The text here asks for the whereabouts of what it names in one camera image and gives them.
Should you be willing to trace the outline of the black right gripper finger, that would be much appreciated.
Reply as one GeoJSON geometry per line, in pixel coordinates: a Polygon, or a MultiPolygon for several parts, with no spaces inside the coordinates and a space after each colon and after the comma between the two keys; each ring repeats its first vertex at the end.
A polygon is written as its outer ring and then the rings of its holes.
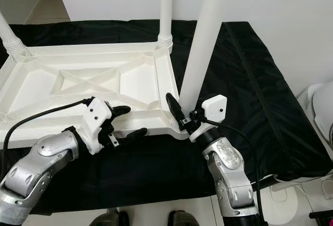
{"type": "Polygon", "coordinates": [[[165,99],[169,107],[169,112],[171,112],[174,119],[176,119],[178,126],[182,127],[186,123],[185,122],[186,117],[185,114],[183,114],[182,108],[179,105],[178,101],[171,93],[167,93],[165,95],[165,99]]]}

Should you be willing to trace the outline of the white plastic table leg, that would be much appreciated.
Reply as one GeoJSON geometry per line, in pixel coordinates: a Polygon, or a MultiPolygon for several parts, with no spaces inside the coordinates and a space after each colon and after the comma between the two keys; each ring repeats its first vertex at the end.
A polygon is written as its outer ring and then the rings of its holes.
{"type": "Polygon", "coordinates": [[[171,52],[173,36],[171,33],[173,18],[173,0],[160,0],[159,34],[157,45],[171,52]]]}
{"type": "Polygon", "coordinates": [[[6,52],[11,56],[31,57],[32,54],[23,42],[14,34],[5,17],[0,13],[0,38],[6,52]]]}
{"type": "Polygon", "coordinates": [[[188,55],[179,104],[184,114],[195,109],[228,0],[203,0],[188,55]]]}

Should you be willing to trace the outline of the white plastic table top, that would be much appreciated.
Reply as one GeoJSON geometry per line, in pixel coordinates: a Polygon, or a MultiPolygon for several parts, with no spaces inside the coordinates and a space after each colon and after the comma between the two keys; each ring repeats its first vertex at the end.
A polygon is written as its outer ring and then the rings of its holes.
{"type": "Polygon", "coordinates": [[[2,66],[0,143],[15,123],[38,112],[98,97],[131,111],[113,120],[114,135],[147,128],[148,135],[186,140],[165,96],[178,97],[170,53],[155,42],[29,47],[2,66]]]}

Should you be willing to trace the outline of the black cloth table cover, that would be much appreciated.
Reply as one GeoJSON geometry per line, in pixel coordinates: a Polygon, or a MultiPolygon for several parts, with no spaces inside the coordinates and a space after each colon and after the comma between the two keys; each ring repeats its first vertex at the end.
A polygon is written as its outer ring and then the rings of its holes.
{"type": "MultiPolygon", "coordinates": [[[[12,24],[27,46],[155,41],[157,20],[12,24]]],[[[228,97],[224,134],[245,158],[250,181],[258,173],[280,180],[320,178],[333,169],[297,98],[250,23],[221,26],[201,94],[228,97]]],[[[70,212],[198,199],[214,195],[201,150],[169,135],[146,136],[125,149],[103,150],[59,171],[33,212],[70,212]]]]}

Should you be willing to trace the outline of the grey robot left foot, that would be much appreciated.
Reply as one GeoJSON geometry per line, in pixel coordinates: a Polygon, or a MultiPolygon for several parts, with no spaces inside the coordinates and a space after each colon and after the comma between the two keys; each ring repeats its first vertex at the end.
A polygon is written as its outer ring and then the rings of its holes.
{"type": "Polygon", "coordinates": [[[130,226],[129,215],[117,208],[97,216],[88,226],[130,226]]]}

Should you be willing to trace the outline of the grey robot foot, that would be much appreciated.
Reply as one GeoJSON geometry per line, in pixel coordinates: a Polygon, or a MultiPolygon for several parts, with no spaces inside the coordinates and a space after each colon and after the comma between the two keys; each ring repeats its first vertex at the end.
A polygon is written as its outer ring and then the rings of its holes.
{"type": "Polygon", "coordinates": [[[195,216],[186,211],[169,213],[167,226],[200,226],[195,216]]]}
{"type": "Polygon", "coordinates": [[[88,226],[130,226],[129,215],[117,208],[97,216],[88,226]]]}

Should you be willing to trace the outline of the grey robot right foot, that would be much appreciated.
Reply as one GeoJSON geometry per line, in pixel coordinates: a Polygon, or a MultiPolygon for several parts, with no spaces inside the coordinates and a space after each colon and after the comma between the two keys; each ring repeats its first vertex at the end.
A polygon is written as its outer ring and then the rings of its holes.
{"type": "Polygon", "coordinates": [[[195,216],[186,211],[169,213],[167,226],[200,226],[195,216]]]}

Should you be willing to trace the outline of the black vacuum with magenta cap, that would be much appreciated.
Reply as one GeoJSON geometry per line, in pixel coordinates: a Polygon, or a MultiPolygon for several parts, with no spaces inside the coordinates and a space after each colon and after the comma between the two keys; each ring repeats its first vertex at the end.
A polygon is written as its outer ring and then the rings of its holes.
{"type": "Polygon", "coordinates": [[[333,210],[310,212],[309,218],[314,219],[317,226],[333,226],[333,210]]]}

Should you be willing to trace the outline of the white pedestal fan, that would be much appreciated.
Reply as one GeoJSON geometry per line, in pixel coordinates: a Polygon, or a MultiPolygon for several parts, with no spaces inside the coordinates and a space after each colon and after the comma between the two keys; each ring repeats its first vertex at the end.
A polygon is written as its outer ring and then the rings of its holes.
{"type": "Polygon", "coordinates": [[[297,101],[319,138],[333,150],[333,81],[310,85],[297,101]]]}

